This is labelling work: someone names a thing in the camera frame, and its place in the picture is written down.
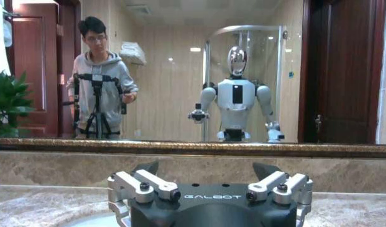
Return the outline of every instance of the ceiling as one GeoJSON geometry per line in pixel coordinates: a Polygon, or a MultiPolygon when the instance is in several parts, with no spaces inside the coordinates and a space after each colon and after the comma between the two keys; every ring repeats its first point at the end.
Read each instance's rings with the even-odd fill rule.
{"type": "Polygon", "coordinates": [[[282,0],[124,0],[144,25],[220,27],[264,24],[282,0]]]}

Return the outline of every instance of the sink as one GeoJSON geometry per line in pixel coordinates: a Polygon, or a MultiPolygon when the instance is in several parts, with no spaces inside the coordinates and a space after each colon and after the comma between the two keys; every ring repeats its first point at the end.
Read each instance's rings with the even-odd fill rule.
{"type": "Polygon", "coordinates": [[[62,227],[118,227],[118,225],[114,213],[109,212],[80,218],[62,225],[62,227]]]}

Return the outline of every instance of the marble countertop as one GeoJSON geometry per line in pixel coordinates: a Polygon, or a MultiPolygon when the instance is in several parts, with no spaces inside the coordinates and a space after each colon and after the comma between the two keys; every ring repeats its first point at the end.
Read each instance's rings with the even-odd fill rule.
{"type": "MultiPolygon", "coordinates": [[[[311,227],[386,227],[386,194],[314,193],[311,227]]],[[[105,213],[104,188],[0,186],[0,227],[58,227],[105,213]]]]}

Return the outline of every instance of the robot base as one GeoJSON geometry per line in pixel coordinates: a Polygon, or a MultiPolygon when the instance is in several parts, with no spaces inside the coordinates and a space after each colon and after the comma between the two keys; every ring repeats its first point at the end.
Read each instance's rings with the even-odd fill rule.
{"type": "Polygon", "coordinates": [[[225,131],[220,131],[216,136],[220,141],[225,142],[241,142],[249,139],[249,134],[240,129],[225,129],[225,131]]]}

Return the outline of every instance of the eyeglasses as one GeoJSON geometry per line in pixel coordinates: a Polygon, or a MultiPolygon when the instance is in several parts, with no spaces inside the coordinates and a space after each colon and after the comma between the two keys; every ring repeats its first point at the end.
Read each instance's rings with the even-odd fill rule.
{"type": "Polygon", "coordinates": [[[100,35],[100,36],[97,36],[97,37],[89,36],[89,37],[86,38],[86,40],[88,40],[88,42],[90,42],[90,43],[97,43],[97,41],[101,42],[105,38],[106,38],[105,35],[100,35]]]}

